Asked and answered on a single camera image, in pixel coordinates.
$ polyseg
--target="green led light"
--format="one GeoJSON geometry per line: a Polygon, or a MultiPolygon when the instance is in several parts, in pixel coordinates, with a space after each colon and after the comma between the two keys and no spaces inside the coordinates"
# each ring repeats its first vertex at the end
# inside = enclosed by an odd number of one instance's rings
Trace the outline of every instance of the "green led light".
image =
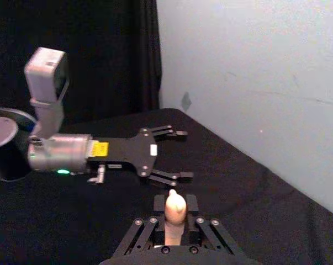
{"type": "Polygon", "coordinates": [[[58,174],[69,174],[70,172],[68,170],[66,170],[66,169],[58,169],[57,173],[58,174]]]}

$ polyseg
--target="white label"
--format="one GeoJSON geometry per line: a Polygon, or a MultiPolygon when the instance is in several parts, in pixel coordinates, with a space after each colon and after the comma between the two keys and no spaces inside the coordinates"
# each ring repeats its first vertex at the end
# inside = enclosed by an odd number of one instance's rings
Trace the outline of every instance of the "white label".
{"type": "Polygon", "coordinates": [[[157,156],[157,145],[150,145],[150,155],[157,156]]]}
{"type": "Polygon", "coordinates": [[[122,168],[122,165],[107,165],[108,168],[122,168]]]}

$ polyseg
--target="light blue wall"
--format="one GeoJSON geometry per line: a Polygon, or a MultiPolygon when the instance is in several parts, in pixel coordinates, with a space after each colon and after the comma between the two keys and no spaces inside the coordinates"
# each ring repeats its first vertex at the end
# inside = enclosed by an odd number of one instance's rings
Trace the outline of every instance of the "light blue wall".
{"type": "Polygon", "coordinates": [[[163,107],[333,212],[333,0],[157,3],[163,107]]]}

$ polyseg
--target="metal bolt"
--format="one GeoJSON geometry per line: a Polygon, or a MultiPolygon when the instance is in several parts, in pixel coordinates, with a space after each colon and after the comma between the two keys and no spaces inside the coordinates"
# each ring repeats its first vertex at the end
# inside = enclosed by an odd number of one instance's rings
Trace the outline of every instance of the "metal bolt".
{"type": "Polygon", "coordinates": [[[157,219],[155,217],[152,217],[149,219],[149,222],[155,223],[157,221],[157,219]]]}
{"type": "Polygon", "coordinates": [[[136,225],[141,225],[141,224],[142,224],[142,220],[137,219],[137,220],[134,221],[134,223],[135,223],[136,225]]]}
{"type": "Polygon", "coordinates": [[[199,218],[197,218],[197,219],[196,219],[196,221],[197,221],[198,223],[200,223],[200,224],[201,224],[201,223],[203,223],[203,222],[204,222],[204,219],[203,219],[202,217],[199,217],[199,218]]]}
{"type": "Polygon", "coordinates": [[[219,221],[218,220],[212,220],[212,225],[219,225],[219,221]]]}
{"type": "Polygon", "coordinates": [[[189,251],[190,251],[190,253],[192,253],[192,254],[197,254],[197,253],[198,253],[198,248],[196,248],[196,247],[190,247],[190,248],[189,248],[189,251]]]}
{"type": "Polygon", "coordinates": [[[168,254],[170,252],[170,248],[169,247],[162,247],[161,248],[161,253],[163,253],[163,254],[168,254]]]}

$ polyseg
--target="black tabletop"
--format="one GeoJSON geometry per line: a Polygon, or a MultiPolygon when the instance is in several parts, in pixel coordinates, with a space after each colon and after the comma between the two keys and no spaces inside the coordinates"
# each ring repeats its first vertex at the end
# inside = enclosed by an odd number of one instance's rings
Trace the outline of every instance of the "black tabletop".
{"type": "MultiPolygon", "coordinates": [[[[206,218],[219,218],[246,254],[264,264],[333,264],[333,214],[263,165],[175,109],[77,124],[67,133],[131,137],[141,127],[173,125],[186,142],[158,145],[155,167],[193,171],[206,218]]],[[[105,183],[87,176],[32,172],[0,182],[0,264],[98,264],[109,258],[136,217],[152,214],[154,195],[128,171],[107,171],[105,183]]]]}

